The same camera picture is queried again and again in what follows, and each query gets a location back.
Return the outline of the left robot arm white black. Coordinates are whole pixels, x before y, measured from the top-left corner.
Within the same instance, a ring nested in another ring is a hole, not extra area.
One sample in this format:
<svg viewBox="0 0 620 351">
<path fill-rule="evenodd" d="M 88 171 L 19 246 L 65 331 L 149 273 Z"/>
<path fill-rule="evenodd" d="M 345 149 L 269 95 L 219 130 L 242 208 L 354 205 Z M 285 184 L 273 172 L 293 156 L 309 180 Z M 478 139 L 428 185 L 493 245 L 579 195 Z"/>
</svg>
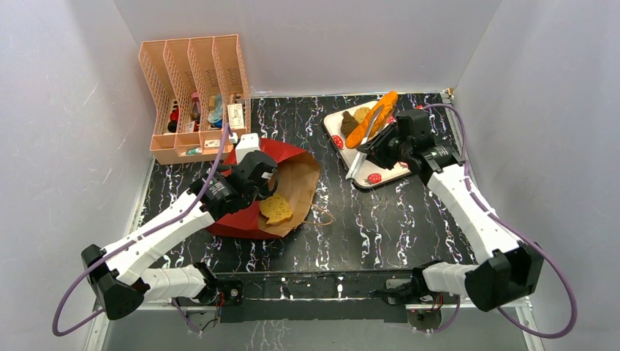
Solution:
<svg viewBox="0 0 620 351">
<path fill-rule="evenodd" d="M 147 301 L 189 298 L 210 305 L 225 295 L 231 282 L 220 282 L 204 263 L 182 268 L 152 264 L 197 231 L 274 194 L 268 183 L 276 170 L 276 161 L 262 151 L 251 151 L 233 165 L 213 165 L 167 209 L 126 238 L 84 249 L 88 283 L 107 318 L 124 318 Z"/>
</svg>

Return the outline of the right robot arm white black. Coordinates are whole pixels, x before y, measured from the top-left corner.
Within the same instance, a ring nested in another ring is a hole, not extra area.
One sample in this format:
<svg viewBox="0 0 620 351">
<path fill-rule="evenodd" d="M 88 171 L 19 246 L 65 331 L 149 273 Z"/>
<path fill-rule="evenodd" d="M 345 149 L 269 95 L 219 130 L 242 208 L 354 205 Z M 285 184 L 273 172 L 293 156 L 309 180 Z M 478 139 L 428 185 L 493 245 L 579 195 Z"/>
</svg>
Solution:
<svg viewBox="0 0 620 351">
<path fill-rule="evenodd" d="M 412 279 L 377 291 L 390 303 L 432 302 L 440 293 L 468 297 L 481 311 L 531 295 L 537 287 L 543 257 L 530 244 L 495 222 L 493 211 L 466 174 L 465 159 L 449 143 L 431 134 L 429 114 L 398 113 L 394 123 L 363 139 L 357 150 L 384 169 L 407 165 L 453 216 L 475 254 L 476 264 L 435 260 L 413 268 Z"/>
</svg>

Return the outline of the red brown paper bag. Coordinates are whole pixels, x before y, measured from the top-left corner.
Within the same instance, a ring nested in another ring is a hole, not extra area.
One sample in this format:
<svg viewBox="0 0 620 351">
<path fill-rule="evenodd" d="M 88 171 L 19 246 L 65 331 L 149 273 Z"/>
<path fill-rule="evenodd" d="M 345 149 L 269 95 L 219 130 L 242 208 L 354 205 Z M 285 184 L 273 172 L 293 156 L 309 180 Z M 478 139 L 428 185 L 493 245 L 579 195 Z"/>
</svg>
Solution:
<svg viewBox="0 0 620 351">
<path fill-rule="evenodd" d="M 246 239 L 280 239 L 302 224 L 311 210 L 320 179 L 319 162 L 306 150 L 267 138 L 260 138 L 260 150 L 277 163 L 276 187 L 265 200 L 228 214 L 208 230 L 214 235 Z"/>
</svg>

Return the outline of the yellow speckled bread slice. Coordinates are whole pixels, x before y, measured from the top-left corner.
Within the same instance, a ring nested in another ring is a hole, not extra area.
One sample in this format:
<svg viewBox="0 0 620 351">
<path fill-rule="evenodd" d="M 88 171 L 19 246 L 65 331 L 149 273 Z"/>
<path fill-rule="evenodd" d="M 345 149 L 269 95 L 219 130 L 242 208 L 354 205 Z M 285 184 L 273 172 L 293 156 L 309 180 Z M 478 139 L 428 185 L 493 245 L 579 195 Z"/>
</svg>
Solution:
<svg viewBox="0 0 620 351">
<path fill-rule="evenodd" d="M 290 204 L 278 193 L 259 201 L 259 209 L 267 225 L 279 225 L 293 217 Z"/>
</svg>

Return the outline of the round yellow fake bread slice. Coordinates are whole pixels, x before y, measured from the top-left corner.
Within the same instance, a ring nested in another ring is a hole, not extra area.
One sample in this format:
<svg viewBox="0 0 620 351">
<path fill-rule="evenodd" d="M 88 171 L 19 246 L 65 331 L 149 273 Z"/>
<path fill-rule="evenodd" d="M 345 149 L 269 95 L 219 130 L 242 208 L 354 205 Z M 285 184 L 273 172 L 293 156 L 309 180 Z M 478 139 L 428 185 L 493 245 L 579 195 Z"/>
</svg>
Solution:
<svg viewBox="0 0 620 351">
<path fill-rule="evenodd" d="M 360 107 L 358 108 L 354 113 L 353 113 L 353 118 L 359 123 L 361 124 L 366 116 L 370 113 L 371 108 L 369 107 Z"/>
</svg>

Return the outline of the brown twisted fake bread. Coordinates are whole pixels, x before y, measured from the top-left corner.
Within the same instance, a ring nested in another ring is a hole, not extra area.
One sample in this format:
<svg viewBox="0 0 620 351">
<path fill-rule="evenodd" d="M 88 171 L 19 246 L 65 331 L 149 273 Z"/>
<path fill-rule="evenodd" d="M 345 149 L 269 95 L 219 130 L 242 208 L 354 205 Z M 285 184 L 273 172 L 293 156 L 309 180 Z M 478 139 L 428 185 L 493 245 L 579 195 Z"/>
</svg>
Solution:
<svg viewBox="0 0 620 351">
<path fill-rule="evenodd" d="M 348 137 L 353 130 L 357 128 L 359 122 L 348 111 L 344 111 L 342 114 L 340 131 L 343 136 Z"/>
</svg>

